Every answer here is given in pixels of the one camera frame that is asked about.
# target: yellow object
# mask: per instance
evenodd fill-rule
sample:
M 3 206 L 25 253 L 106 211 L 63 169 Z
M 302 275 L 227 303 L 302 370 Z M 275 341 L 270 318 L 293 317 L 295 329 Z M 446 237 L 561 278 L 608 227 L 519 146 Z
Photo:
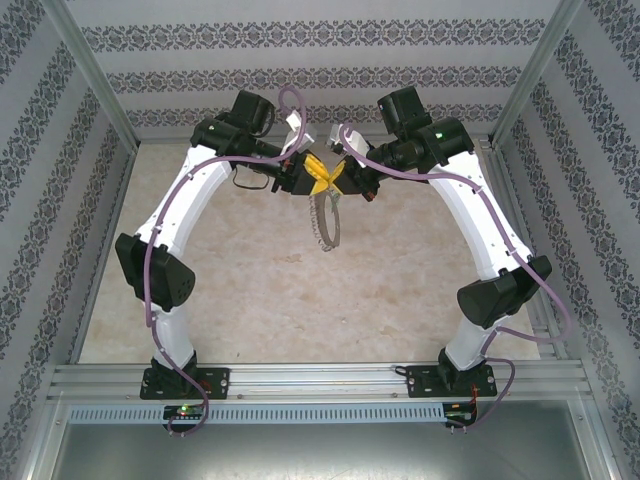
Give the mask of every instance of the yellow object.
M 324 192 L 329 187 L 342 195 L 342 192 L 333 184 L 333 182 L 342 173 L 342 170 L 344 169 L 344 162 L 340 162 L 335 170 L 332 173 L 329 173 L 329 170 L 324 166 L 322 160 L 315 155 L 308 153 L 307 158 L 304 160 L 304 169 L 309 175 L 316 179 L 316 183 L 311 190 L 311 195 Z

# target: beige floor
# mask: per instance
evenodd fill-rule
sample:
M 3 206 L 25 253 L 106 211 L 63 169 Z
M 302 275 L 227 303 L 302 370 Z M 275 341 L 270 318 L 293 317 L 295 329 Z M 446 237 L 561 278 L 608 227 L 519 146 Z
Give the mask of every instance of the beige floor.
M 117 234 L 146 220 L 186 148 L 142 145 Z M 239 181 L 262 178 L 243 171 Z M 307 197 L 220 187 L 183 259 L 197 276 L 187 305 L 201 362 L 436 359 L 460 321 L 457 289 L 476 280 L 444 203 L 428 186 L 387 180 L 373 203 L 345 197 L 339 208 L 342 242 L 325 253 Z M 511 326 L 531 332 L 524 309 Z M 153 350 L 112 248 L 81 362 L 147 363 Z M 534 344 L 511 337 L 491 353 L 539 358 Z

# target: slotted metal strip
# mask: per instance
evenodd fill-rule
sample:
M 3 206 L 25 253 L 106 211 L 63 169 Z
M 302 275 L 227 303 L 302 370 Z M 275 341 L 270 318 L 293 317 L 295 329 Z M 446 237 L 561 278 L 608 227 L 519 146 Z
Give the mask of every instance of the slotted metal strip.
M 151 425 L 162 423 L 162 405 L 81 405 L 71 410 L 76 425 Z M 211 424 L 424 423 L 444 421 L 441 403 L 393 405 L 212 405 Z M 180 423 L 197 423 L 180 420 Z

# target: patterned wallpaper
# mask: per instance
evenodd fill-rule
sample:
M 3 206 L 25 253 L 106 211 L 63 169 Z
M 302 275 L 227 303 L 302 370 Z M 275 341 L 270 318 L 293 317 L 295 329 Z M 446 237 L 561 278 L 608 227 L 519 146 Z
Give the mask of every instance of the patterned wallpaper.
M 435 118 L 489 133 L 557 0 L 68 3 L 141 139 L 188 136 L 239 89 L 302 89 L 317 125 L 383 133 L 376 101 L 417 85 Z
M 78 335 L 129 152 L 41 5 L 0 2 L 0 479 Z
M 502 146 L 623 478 L 640 477 L 638 31 L 633 2 L 585 2 Z

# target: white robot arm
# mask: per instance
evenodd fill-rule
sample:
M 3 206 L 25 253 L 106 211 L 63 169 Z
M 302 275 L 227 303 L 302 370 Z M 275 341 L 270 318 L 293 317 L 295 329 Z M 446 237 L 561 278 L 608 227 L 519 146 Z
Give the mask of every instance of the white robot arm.
M 211 159 L 217 158 L 220 149 L 225 156 L 240 154 L 273 158 L 296 143 L 302 124 L 300 114 L 295 110 L 287 117 L 291 132 L 283 148 L 259 140 L 260 137 L 255 134 L 257 128 L 251 126 L 256 114 L 247 114 L 250 110 L 247 105 L 254 110 L 260 109 L 261 102 L 266 100 L 241 92 L 230 114 L 222 114 L 219 118 L 201 122 L 191 139 L 193 146 L 188 149 L 180 171 L 156 210 L 133 237 L 121 234 L 116 241 L 116 252 L 127 282 L 134 287 L 136 296 L 144 299 L 143 255 L 152 233 L 155 229 L 158 230 L 153 244 L 153 266 L 150 268 L 151 311 L 163 352 L 156 350 L 154 360 L 167 369 L 172 369 L 172 366 L 165 355 L 181 369 L 195 358 L 187 331 L 184 306 L 193 290 L 195 275 L 182 264 L 181 259 L 200 214 L 216 189 L 230 175 L 231 170 L 237 164 L 241 164 L 273 177 L 273 191 L 281 188 L 292 194 L 308 195 L 315 184 L 316 180 L 304 168 L 308 156 L 306 148 L 314 141 L 313 131 L 308 127 L 305 128 L 303 141 L 298 144 L 297 151 L 289 156 L 286 165 L 241 161 L 209 163 Z M 242 115 L 234 117 L 236 110 Z M 189 180 L 180 189 L 176 189 L 185 176 Z M 157 219 L 165 207 L 167 210 L 162 226 L 158 228 Z
M 428 181 L 443 198 L 462 231 L 479 278 L 458 291 L 463 318 L 456 336 L 439 357 L 443 380 L 453 388 L 461 372 L 481 366 L 485 360 L 483 347 L 489 337 L 499 333 L 498 327 L 538 289 L 538 284 L 514 255 L 524 259 L 542 279 L 551 273 L 551 265 L 544 256 L 534 258 L 509 225 L 482 175 L 473 143 L 458 120 L 447 118 L 432 122 L 412 87 L 382 98 L 378 106 L 388 132 L 397 140 L 374 148 L 358 132 L 335 125 L 327 145 L 334 152 L 343 153 L 342 132 L 342 139 L 349 144 L 349 153 L 353 152 L 343 160 L 342 174 L 335 185 L 343 193 L 359 193 L 372 201 L 380 181 L 390 175 L 417 169 L 419 174 L 425 174 L 423 178 L 432 177 Z M 367 160 L 369 166 L 361 160 Z M 447 176 L 458 180 L 443 178 Z M 465 184 L 466 181 L 472 183 L 475 190 Z M 496 219 L 481 196 L 493 207 Z M 507 248 L 494 220 L 504 229 L 510 247 Z

